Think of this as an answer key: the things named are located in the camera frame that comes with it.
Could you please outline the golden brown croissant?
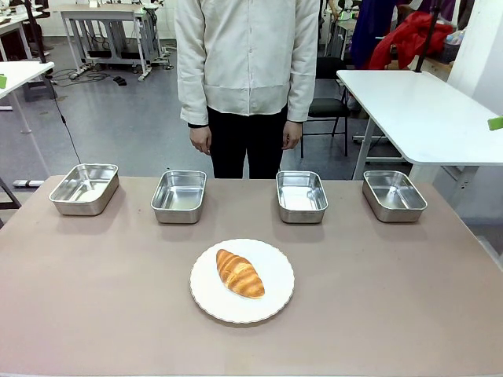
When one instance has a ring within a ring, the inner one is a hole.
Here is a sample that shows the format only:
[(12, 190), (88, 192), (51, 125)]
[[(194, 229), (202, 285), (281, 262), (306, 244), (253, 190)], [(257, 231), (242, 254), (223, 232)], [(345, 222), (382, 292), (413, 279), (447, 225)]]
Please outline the golden brown croissant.
[(250, 299), (259, 299), (265, 295), (263, 282), (249, 260), (220, 249), (215, 261), (220, 280), (227, 289)]

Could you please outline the person right forearm cream sleeve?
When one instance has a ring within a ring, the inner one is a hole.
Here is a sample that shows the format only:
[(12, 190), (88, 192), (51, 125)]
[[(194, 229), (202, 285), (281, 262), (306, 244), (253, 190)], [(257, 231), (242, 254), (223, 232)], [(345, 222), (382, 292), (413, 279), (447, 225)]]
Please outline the person right forearm cream sleeve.
[(206, 126), (208, 114), (204, 92), (204, 66), (180, 53), (177, 73), (178, 98), (182, 104), (181, 118), (192, 128)]

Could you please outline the person left forearm cream sleeve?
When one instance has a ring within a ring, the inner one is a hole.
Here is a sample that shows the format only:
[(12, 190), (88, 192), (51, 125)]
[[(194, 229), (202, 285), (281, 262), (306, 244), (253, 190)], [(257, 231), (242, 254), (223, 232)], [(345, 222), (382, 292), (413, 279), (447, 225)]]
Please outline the person left forearm cream sleeve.
[(290, 122), (303, 123), (307, 120), (314, 98), (316, 65), (316, 56), (292, 62), (287, 115)]

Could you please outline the rectangular steel container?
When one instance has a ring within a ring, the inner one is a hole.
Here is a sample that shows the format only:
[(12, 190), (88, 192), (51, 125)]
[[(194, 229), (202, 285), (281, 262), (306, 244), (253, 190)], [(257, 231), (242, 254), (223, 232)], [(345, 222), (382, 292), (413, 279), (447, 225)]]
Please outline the rectangular steel container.
[(49, 200), (62, 215), (99, 215), (119, 187), (118, 173), (114, 164), (76, 165), (50, 193)]
[(399, 171), (366, 171), (363, 174), (362, 193), (381, 222), (416, 222), (428, 207), (427, 201), (409, 177)]
[(320, 177), (312, 171), (282, 170), (276, 175), (280, 218), (288, 224), (319, 224), (329, 207)]
[(202, 213), (207, 175), (197, 170), (167, 170), (160, 178), (151, 208), (160, 224), (195, 224)]

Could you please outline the person left hand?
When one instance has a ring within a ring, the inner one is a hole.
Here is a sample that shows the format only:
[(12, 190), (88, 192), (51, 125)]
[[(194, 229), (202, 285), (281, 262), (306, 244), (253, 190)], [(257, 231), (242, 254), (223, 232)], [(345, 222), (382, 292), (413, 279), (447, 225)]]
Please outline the person left hand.
[(302, 137), (302, 123), (287, 121), (283, 130), (283, 146), (284, 150), (294, 149)]

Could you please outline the person right hand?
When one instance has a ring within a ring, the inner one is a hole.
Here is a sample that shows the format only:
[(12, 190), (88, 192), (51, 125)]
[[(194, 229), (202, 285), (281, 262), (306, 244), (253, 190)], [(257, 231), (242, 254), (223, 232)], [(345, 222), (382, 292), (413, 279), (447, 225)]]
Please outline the person right hand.
[(209, 156), (211, 154), (211, 130), (209, 126), (189, 126), (189, 139), (193, 147)]

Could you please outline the black pole with clamp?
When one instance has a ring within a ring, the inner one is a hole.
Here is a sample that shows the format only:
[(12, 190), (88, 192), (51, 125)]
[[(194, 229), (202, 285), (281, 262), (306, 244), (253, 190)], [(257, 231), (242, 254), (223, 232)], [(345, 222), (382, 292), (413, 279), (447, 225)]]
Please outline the black pole with clamp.
[(31, 1), (24, 0), (24, 6), (25, 6), (25, 9), (27, 10), (28, 21), (31, 26), (31, 33), (32, 33), (33, 38), (35, 40), (35, 45), (36, 45), (36, 49), (37, 49), (37, 52), (39, 55), (39, 59), (44, 64), (44, 63), (46, 63), (46, 56), (43, 51), (42, 40), (41, 40), (40, 35), (38, 33), (38, 28), (37, 28), (37, 24), (35, 21), (35, 16), (32, 12)]

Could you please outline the large white table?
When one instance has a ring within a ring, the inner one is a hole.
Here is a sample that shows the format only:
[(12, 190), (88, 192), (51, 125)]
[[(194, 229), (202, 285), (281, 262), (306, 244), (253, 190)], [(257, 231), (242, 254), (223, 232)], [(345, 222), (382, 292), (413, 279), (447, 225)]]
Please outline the large white table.
[(491, 131), (495, 114), (427, 72), (342, 70), (338, 77), (369, 115), (353, 174), (362, 178), (373, 130), (379, 127), (412, 164), (409, 177), (432, 183), (440, 167), (503, 166), (503, 130)]

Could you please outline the black pole with base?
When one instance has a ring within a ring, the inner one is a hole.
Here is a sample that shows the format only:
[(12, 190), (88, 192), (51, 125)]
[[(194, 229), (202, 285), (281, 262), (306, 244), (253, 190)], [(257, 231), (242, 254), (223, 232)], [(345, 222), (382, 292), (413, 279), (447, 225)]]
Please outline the black pole with base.
[(428, 27), (428, 33), (427, 33), (426, 39), (424, 41), (424, 48), (423, 48), (423, 50), (417, 60), (416, 67), (414, 69), (415, 73), (421, 73), (422, 65), (423, 65), (424, 59), (428, 53), (428, 48), (431, 43), (431, 38), (433, 36), (434, 30), (435, 30), (435, 25), (436, 25), (437, 19), (439, 17), (441, 3), (442, 3), (442, 0), (433, 0), (433, 3), (432, 3), (433, 11), (431, 14), (431, 22)]

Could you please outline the grey metal workbench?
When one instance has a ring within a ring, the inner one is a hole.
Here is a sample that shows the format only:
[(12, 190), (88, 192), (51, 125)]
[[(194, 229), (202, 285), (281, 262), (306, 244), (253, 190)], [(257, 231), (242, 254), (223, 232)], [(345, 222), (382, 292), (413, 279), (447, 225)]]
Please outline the grey metal workbench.
[(61, 15), (75, 69), (84, 64), (128, 65), (143, 81), (154, 66), (171, 68), (170, 54), (160, 43), (157, 9), (141, 1), (89, 0), (52, 11)]

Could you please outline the blue purple garment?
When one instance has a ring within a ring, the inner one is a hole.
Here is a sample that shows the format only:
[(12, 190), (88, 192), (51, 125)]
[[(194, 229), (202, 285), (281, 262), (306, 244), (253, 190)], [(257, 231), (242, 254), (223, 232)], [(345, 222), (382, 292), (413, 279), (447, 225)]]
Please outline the blue purple garment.
[(385, 36), (398, 0), (362, 0), (351, 39), (351, 59), (356, 69), (367, 69), (377, 37)]

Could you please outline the black folding chair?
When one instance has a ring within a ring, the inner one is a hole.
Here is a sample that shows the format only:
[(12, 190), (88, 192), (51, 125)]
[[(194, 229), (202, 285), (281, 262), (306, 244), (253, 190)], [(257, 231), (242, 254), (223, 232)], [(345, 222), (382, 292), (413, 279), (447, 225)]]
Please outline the black folding chair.
[[(318, 57), (316, 66), (316, 80), (332, 80), (338, 79), (339, 71), (347, 70), (347, 65), (337, 57)], [(333, 120), (333, 128), (331, 132), (320, 133), (305, 133), (302, 132), (300, 138), (300, 155), (304, 157), (304, 137), (305, 136), (324, 136), (336, 135), (344, 136), (344, 155), (348, 156), (348, 119), (351, 111), (348, 107), (348, 90), (344, 89), (340, 99), (330, 98), (314, 98), (310, 110), (308, 112), (308, 122), (315, 121), (330, 121)]]

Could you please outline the cream button shirt torso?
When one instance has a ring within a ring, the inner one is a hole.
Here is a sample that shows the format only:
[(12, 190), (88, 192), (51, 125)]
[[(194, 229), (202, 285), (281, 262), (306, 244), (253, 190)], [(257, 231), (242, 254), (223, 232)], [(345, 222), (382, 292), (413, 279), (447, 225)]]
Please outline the cream button shirt torso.
[(288, 110), (292, 62), (318, 55), (318, 13), (318, 0), (177, 0), (177, 69), (180, 53), (204, 66), (207, 110)]

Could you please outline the black trousers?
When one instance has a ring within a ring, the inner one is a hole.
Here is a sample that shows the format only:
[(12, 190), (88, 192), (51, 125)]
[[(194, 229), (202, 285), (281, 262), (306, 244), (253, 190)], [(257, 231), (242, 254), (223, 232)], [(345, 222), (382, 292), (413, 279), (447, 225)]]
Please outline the black trousers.
[(211, 161), (216, 178), (241, 179), (248, 161), (251, 179), (273, 179), (283, 155), (287, 109), (273, 115), (236, 115), (209, 108)]

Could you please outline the white scalloped plate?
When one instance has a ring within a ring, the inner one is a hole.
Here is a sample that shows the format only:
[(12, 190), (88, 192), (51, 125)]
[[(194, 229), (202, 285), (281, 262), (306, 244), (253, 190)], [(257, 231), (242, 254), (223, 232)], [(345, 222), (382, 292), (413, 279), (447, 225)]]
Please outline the white scalloped plate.
[[(261, 298), (245, 298), (227, 287), (217, 271), (221, 249), (246, 258), (265, 288)], [(287, 257), (260, 240), (224, 240), (209, 247), (193, 264), (189, 286), (195, 303), (207, 314), (232, 324), (251, 324), (280, 312), (293, 295), (295, 277)]]

